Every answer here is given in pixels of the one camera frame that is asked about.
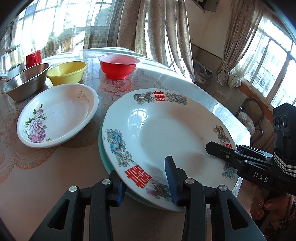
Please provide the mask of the person right hand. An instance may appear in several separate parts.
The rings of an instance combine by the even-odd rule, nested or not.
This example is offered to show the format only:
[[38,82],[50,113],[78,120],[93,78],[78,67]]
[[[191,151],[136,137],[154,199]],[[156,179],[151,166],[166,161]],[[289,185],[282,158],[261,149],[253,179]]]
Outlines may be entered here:
[[260,220],[263,218],[264,213],[269,211],[270,221],[279,221],[289,214],[292,204],[293,195],[290,194],[274,197],[265,201],[262,190],[259,186],[255,185],[250,213],[253,218]]

